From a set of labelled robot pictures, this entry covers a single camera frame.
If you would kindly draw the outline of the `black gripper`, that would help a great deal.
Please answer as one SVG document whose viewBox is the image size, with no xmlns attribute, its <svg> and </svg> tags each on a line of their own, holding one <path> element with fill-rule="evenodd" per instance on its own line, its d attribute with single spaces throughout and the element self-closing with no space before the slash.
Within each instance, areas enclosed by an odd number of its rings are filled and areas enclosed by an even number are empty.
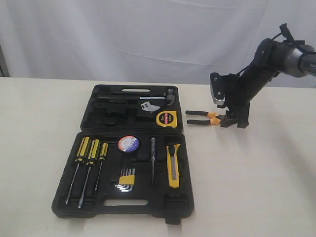
<svg viewBox="0 0 316 237">
<path fill-rule="evenodd" d="M 249 76 L 239 74 L 228 74 L 223 76 L 225 105 L 231 109 L 241 107 L 251 100 L 251 80 Z M 237 117 L 229 110 L 224 115 L 220 115 L 220 126 L 228 128 L 237 123 L 237 128 L 246 128 L 249 125 L 249 109 L 241 109 Z"/>
</svg>

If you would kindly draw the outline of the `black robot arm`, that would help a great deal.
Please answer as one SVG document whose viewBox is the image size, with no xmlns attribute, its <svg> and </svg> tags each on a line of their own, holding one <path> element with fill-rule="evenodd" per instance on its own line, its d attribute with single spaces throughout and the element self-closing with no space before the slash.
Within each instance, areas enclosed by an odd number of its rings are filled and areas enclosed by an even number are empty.
<svg viewBox="0 0 316 237">
<path fill-rule="evenodd" d="M 295 78 L 316 75 L 316 52 L 306 44 L 294 45 L 272 39 L 263 40 L 252 62 L 242 73 L 222 76 L 225 92 L 223 108 L 228 108 L 221 120 L 222 127 L 249 125 L 250 101 L 279 74 Z"/>
</svg>

